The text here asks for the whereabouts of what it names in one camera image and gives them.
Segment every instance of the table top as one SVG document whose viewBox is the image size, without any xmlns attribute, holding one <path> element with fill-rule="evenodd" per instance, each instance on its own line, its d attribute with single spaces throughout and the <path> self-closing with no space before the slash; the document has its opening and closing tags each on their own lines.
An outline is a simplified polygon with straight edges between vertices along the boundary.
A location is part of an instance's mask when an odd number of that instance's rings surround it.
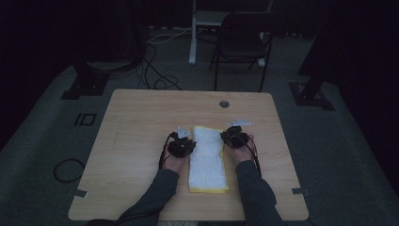
<svg viewBox="0 0 399 226">
<path fill-rule="evenodd" d="M 221 107 L 220 101 L 230 106 Z M 226 130 L 236 119 L 252 122 L 243 132 L 254 135 L 262 176 L 276 194 L 281 217 L 306 219 L 304 197 L 292 191 L 300 184 L 270 94 L 139 89 L 114 91 L 78 187 L 87 195 L 74 197 L 70 219 L 116 219 L 135 204 L 152 183 L 167 136 L 178 126 Z M 160 220 L 244 220 L 232 154 L 223 150 L 223 161 L 230 191 L 190 192 L 187 163 Z"/>
</svg>

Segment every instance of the dark background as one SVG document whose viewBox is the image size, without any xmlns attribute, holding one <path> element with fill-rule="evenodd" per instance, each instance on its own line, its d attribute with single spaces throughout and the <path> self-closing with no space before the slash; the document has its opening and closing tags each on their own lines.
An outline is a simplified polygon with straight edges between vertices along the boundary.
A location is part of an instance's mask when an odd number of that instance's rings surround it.
<svg viewBox="0 0 399 226">
<path fill-rule="evenodd" d="M 142 25 L 188 27 L 190 1 L 125 1 Z M 199 1 L 198 9 L 239 10 L 253 1 Z M 119 56 L 107 33 L 102 1 L 0 2 L 2 115 L 0 148 L 18 129 L 53 79 L 71 65 L 71 46 L 86 61 Z M 287 35 L 313 39 L 299 74 L 336 85 L 359 124 L 376 159 L 399 193 L 398 147 L 398 4 L 394 1 L 275 0 L 272 10 L 286 17 Z M 130 37 L 133 41 L 142 41 Z"/>
</svg>

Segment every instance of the white towel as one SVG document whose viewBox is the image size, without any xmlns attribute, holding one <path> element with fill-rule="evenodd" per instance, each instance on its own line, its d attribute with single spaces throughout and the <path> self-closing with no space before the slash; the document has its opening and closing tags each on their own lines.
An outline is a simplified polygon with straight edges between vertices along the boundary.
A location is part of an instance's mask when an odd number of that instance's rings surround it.
<svg viewBox="0 0 399 226">
<path fill-rule="evenodd" d="M 202 126 L 193 128 L 197 145 L 190 155 L 188 186 L 191 192 L 225 193 L 229 190 L 220 132 L 222 131 Z"/>
</svg>

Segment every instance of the forearm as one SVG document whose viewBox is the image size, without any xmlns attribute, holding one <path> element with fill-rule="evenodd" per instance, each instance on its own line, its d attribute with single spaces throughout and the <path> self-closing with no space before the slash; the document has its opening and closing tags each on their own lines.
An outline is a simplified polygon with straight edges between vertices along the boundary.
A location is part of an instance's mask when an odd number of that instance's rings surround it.
<svg viewBox="0 0 399 226">
<path fill-rule="evenodd" d="M 179 174 L 170 169 L 160 169 L 156 173 L 151 186 L 140 200 L 127 209 L 120 219 L 137 216 L 145 213 L 162 210 L 165 204 L 176 193 Z M 159 212 L 144 218 L 135 218 L 122 223 L 122 226 L 128 225 L 156 225 L 159 219 Z"/>
<path fill-rule="evenodd" d="M 259 176 L 253 161 L 241 162 L 235 170 L 247 225 L 283 225 L 274 192 Z"/>
</svg>

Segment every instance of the chair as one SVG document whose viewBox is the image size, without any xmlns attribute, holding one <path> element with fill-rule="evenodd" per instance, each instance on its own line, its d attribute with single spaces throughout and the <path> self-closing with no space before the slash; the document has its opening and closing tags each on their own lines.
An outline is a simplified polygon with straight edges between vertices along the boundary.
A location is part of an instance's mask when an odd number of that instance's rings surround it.
<svg viewBox="0 0 399 226">
<path fill-rule="evenodd" d="M 281 31 L 284 17 L 277 12 L 232 12 L 222 21 L 211 66 L 215 63 L 214 91 L 217 87 L 219 63 L 251 63 L 248 69 L 264 58 L 262 91 L 267 64 L 272 49 L 272 40 Z"/>
</svg>

